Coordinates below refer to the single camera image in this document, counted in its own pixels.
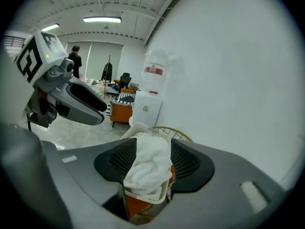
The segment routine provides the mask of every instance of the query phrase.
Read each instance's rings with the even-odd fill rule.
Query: red label
[[[153,74],[163,74],[162,69],[152,68],[152,67],[146,67],[144,72],[153,73]]]

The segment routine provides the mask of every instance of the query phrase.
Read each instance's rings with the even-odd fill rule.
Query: water bottle
[[[168,62],[168,55],[162,49],[153,49],[146,54],[141,80],[142,91],[152,94],[161,93]]]

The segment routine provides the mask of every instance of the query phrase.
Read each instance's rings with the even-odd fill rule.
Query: gray floor
[[[31,123],[32,132],[41,140],[64,146],[65,149],[72,149],[119,140],[130,128],[129,124],[125,123],[115,123],[114,127],[112,127],[112,121],[110,121],[109,116],[105,115],[105,113],[103,115],[105,120],[99,125],[80,124],[58,115],[49,128]],[[25,114],[19,126],[28,129]]]

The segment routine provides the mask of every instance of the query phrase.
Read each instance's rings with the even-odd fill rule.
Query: fluorescent light
[[[121,23],[121,18],[118,17],[85,17],[83,18],[85,22],[114,22]]]
[[[49,26],[47,28],[42,29],[42,31],[48,31],[48,30],[54,29],[56,27],[59,27],[59,24],[56,23],[54,25],[51,25],[51,26]]]

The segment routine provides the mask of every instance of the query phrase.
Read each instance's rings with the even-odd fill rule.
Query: ceiling
[[[54,23],[52,32],[61,37],[77,33],[107,33],[147,42],[161,16],[173,0],[27,0],[10,30],[31,32]],[[121,17],[117,23],[85,23],[83,17]]]

